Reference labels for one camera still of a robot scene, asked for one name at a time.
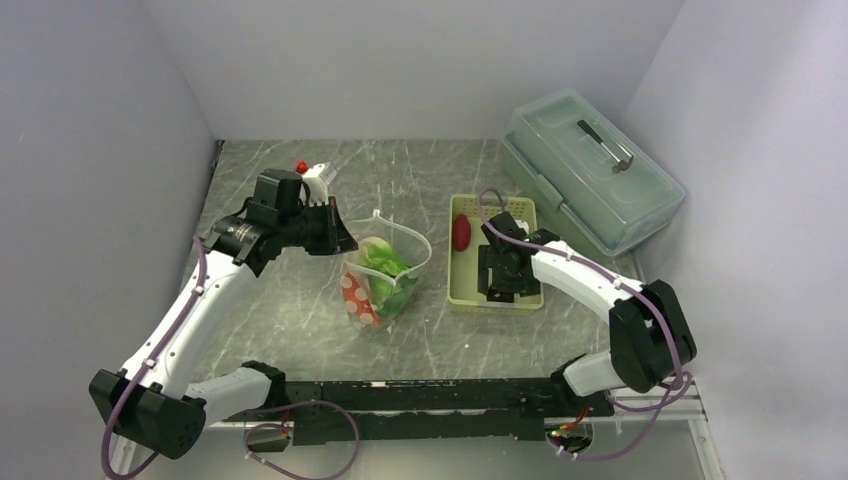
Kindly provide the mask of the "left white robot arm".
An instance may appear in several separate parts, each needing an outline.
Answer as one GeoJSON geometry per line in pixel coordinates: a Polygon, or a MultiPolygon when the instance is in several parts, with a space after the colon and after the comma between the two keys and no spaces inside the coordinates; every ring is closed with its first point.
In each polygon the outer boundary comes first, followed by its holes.
{"type": "Polygon", "coordinates": [[[285,375],[262,362],[202,383],[191,376],[225,314],[284,249],[311,256],[357,249],[329,193],[333,177],[325,164],[266,169],[241,207],[210,227],[191,279],[154,332],[116,372],[100,370],[89,385],[107,434],[178,459],[212,423],[285,411],[285,375]]]}

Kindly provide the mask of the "clear dotted zip bag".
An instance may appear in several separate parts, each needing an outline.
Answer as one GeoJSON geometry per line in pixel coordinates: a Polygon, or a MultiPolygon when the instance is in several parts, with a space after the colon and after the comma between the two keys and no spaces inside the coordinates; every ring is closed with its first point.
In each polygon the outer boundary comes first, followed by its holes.
{"type": "Polygon", "coordinates": [[[389,329],[415,292],[432,257],[421,233],[379,209],[348,224],[358,249],[343,255],[340,288],[344,309],[359,329],[389,329]]]}

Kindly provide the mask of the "purple eggplant toy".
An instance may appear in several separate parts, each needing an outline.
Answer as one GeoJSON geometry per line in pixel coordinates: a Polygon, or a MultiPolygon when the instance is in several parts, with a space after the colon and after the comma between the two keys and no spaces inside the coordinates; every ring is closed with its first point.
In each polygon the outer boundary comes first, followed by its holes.
{"type": "Polygon", "coordinates": [[[472,226],[469,218],[465,214],[458,214],[452,223],[452,247],[456,252],[465,251],[470,243],[472,236],[472,226]]]}

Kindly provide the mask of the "pale green plastic basket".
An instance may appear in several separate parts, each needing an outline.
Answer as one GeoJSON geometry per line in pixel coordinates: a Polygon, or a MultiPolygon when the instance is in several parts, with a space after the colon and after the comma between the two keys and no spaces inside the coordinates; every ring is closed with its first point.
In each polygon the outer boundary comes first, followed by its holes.
{"type": "MultiPolygon", "coordinates": [[[[533,200],[525,197],[504,197],[505,210],[508,211],[517,223],[525,230],[537,228],[536,208],[533,200]]],[[[487,218],[494,217],[501,212],[500,205],[496,199],[484,200],[484,215],[487,218]]],[[[468,247],[463,251],[453,248],[455,234],[451,226],[448,245],[448,275],[447,275],[447,300],[451,307],[457,311],[473,312],[479,314],[509,314],[530,315],[541,309],[545,303],[544,293],[537,295],[520,296],[515,295],[513,302],[489,301],[484,293],[478,291],[478,250],[483,245],[488,245],[484,233],[481,230],[483,223],[477,210],[477,198],[471,194],[454,194],[450,199],[451,223],[459,215],[465,215],[470,224],[470,239],[468,247]]]]}

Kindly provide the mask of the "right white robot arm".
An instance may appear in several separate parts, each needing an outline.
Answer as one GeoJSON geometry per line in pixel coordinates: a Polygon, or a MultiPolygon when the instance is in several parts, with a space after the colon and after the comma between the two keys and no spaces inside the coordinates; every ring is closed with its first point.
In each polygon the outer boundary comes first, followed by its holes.
{"type": "Polygon", "coordinates": [[[551,401],[574,415],[590,395],[626,387],[646,393],[666,382],[684,388],[697,347],[674,289],[642,283],[600,266],[552,232],[521,228],[508,212],[483,221],[478,262],[490,270],[485,293],[536,295],[548,285],[597,314],[609,329],[607,349],[567,361],[553,375],[551,401]]]}

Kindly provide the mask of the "green cabbage toy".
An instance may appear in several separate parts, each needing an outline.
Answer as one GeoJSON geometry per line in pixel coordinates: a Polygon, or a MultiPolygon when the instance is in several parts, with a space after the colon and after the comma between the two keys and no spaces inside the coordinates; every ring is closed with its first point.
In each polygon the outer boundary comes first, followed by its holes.
{"type": "Polygon", "coordinates": [[[381,320],[396,316],[409,302],[417,274],[384,239],[366,237],[361,243],[361,265],[377,272],[368,274],[370,300],[381,320]]]}

